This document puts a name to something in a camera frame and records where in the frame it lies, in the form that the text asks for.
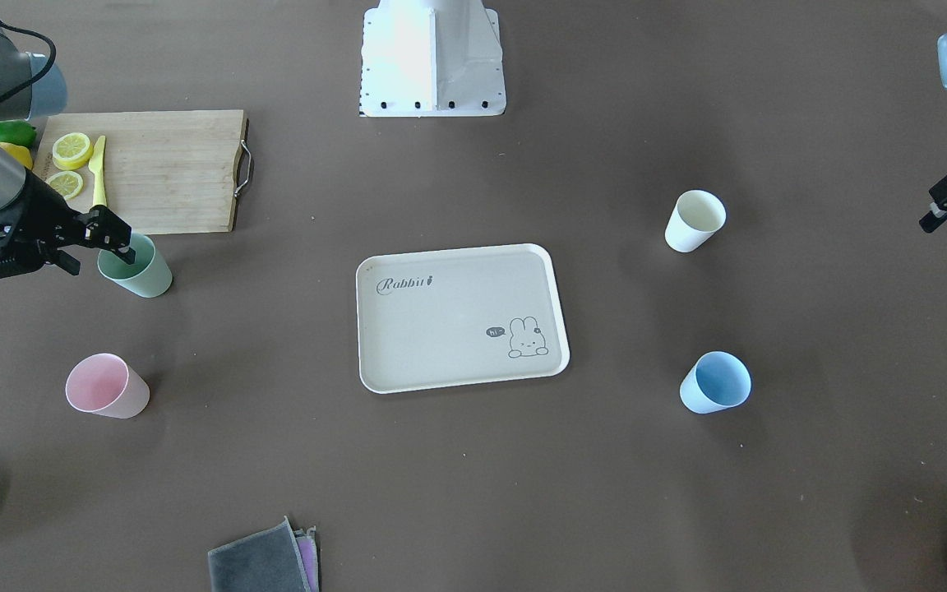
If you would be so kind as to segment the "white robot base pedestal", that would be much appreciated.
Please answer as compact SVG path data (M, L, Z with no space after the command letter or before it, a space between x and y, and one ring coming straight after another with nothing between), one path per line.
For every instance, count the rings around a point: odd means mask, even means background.
M499 16L481 1L381 1L363 15L358 115L499 116Z

